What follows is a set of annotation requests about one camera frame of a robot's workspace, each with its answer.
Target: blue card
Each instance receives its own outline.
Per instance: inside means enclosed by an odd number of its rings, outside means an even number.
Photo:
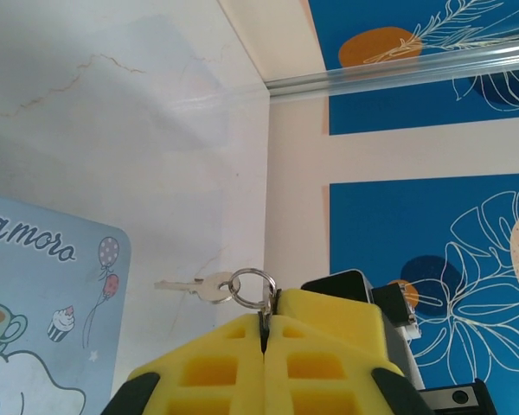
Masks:
[[[350,268],[406,285],[427,387],[479,378],[519,414],[519,175],[331,185],[330,269]]]
[[[519,39],[519,0],[309,0],[327,69]],[[330,97],[330,134],[519,117],[519,70]]]
[[[106,406],[130,256],[119,229],[0,198],[0,415]]]

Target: white wall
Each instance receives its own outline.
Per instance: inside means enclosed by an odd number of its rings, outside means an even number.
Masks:
[[[215,2],[0,1],[0,195],[132,242],[114,389],[242,313],[153,283],[263,265],[267,124]]]
[[[308,0],[218,0],[264,80],[324,72]]]

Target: black metal part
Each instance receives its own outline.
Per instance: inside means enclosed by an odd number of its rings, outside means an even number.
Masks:
[[[372,303],[371,284],[359,270],[349,270],[315,279],[302,285],[302,290],[326,296]]]
[[[279,299],[280,294],[282,290],[276,290],[275,295],[272,299],[272,314],[264,316],[263,313],[260,311],[258,312],[259,316],[259,340],[261,343],[261,353],[265,353],[267,350],[267,342],[269,341],[269,326],[271,323],[271,316],[274,316],[277,314],[277,309],[279,307]]]
[[[404,338],[398,333],[388,317],[382,315],[384,334],[387,341],[388,359],[393,362],[406,378],[413,383],[413,374],[409,359],[409,346]]]
[[[437,387],[420,391],[423,400],[437,415],[497,415],[484,382]]]
[[[411,324],[412,313],[399,284],[384,285],[372,292],[373,301],[395,327]]]
[[[403,376],[382,367],[373,369],[371,376],[394,415],[435,415]]]
[[[145,373],[126,381],[107,404],[102,415],[143,415],[159,379],[157,373]]]

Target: leaf line drawing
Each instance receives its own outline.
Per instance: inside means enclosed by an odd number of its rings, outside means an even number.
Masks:
[[[391,48],[363,63],[377,63],[405,57],[421,50],[452,51],[500,45],[519,41],[519,24],[510,24],[507,29],[497,29],[502,23],[511,23],[519,16],[519,8],[490,24],[477,25],[477,21],[499,13],[504,1],[498,0],[447,0],[444,12],[439,11],[429,18],[426,25],[418,23],[408,39],[400,39],[400,46]],[[473,90],[484,98],[487,105],[498,112],[519,111],[519,71],[478,75],[468,80],[452,80],[456,100],[460,101]]]
[[[444,364],[457,385],[488,381],[496,367],[519,374],[519,191],[489,197],[450,231],[440,278],[411,282],[419,295],[407,291],[415,302],[446,304],[443,316],[419,316],[430,336],[411,342],[414,357],[420,367]],[[445,280],[449,264],[458,266],[458,284]]]

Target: key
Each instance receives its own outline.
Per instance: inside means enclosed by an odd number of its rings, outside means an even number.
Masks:
[[[171,283],[164,280],[155,283],[154,287],[158,290],[187,291],[191,294],[197,294],[201,300],[213,304],[225,303],[231,300],[233,295],[229,290],[222,290],[221,287],[228,284],[232,275],[232,272],[217,272],[204,279],[195,278],[194,283]],[[238,292],[240,289],[240,280],[238,278],[233,280],[233,286]]]

